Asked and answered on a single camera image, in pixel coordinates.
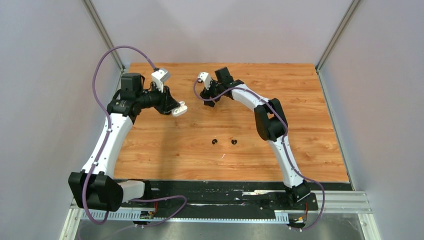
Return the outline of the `white earbud charging case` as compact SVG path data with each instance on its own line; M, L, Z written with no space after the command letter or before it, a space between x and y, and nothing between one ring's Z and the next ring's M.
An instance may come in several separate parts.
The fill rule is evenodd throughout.
M184 101L179 102L179 106L172 109L171 114L173 117L179 117L185 114L188 110L188 106Z

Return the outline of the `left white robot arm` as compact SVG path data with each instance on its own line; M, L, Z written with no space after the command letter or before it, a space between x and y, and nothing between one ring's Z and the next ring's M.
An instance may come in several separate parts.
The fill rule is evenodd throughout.
M154 108L162 115L174 117L187 111L185 103L175 100L165 85L169 77L166 69L156 68L151 73L150 87L145 89L145 77L140 73L121 76L120 89L109 104L102 107L105 123L90 158L81 171L72 172L68 178L78 207L115 212L122 203L133 199L142 207L152 203L148 181L116 182L114 170L125 138L143 109Z

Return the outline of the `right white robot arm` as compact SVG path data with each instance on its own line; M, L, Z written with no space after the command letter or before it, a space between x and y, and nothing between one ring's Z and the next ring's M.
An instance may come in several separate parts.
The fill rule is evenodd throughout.
M227 67L215 71L213 79L207 72L200 72L197 82L203 90L197 94L206 106L214 107L225 96L243 104L254 114L256 131L271 147L283 176L286 204L298 209L311 193L306 179L300 172L291 150L288 137L288 121L277 98L266 98L250 89L246 83L234 79Z

